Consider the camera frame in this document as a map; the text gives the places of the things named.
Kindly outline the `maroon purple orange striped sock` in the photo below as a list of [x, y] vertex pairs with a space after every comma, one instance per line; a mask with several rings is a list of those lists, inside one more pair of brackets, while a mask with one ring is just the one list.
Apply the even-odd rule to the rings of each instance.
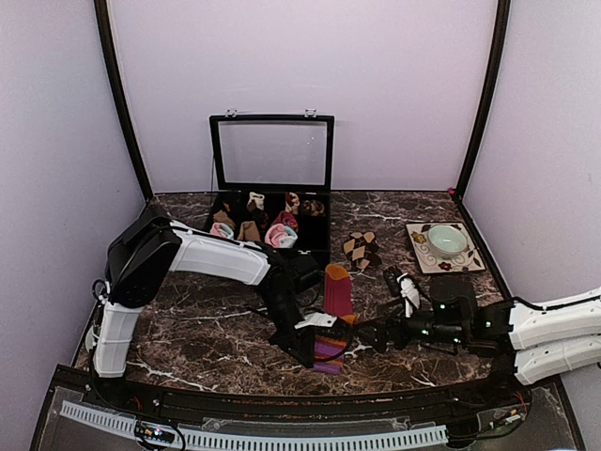
[[[329, 264], [325, 269], [325, 285], [322, 310], [336, 316], [342, 324], [353, 325], [357, 316], [354, 314], [351, 301], [351, 279], [348, 271], [336, 264]], [[344, 354], [347, 348], [334, 348], [318, 345], [315, 341], [314, 371], [339, 375], [344, 366]]]

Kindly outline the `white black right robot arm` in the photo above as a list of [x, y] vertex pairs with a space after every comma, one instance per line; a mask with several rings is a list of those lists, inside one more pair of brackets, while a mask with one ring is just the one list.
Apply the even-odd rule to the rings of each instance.
[[465, 350], [495, 359], [502, 371], [479, 388], [479, 398], [489, 408], [514, 394], [515, 379], [531, 385], [600, 361], [597, 288], [540, 303], [512, 297], [480, 306], [473, 285], [453, 276], [435, 278], [427, 292], [395, 267], [383, 277], [401, 300], [400, 311], [357, 323], [353, 334], [378, 352], [420, 341], [442, 344], [450, 353]]

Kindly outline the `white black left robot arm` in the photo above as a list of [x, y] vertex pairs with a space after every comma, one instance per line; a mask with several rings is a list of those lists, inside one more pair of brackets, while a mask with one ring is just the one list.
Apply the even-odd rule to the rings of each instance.
[[110, 244], [104, 276], [92, 287], [102, 315], [91, 332], [90, 365], [100, 376], [97, 396], [113, 410], [132, 402], [131, 387], [119, 377], [139, 315], [170, 272], [196, 272], [257, 288], [276, 328], [270, 343], [307, 368], [320, 360], [317, 336], [352, 338], [352, 327], [343, 319], [300, 311], [297, 296], [323, 278], [312, 256], [217, 237], [148, 207]]

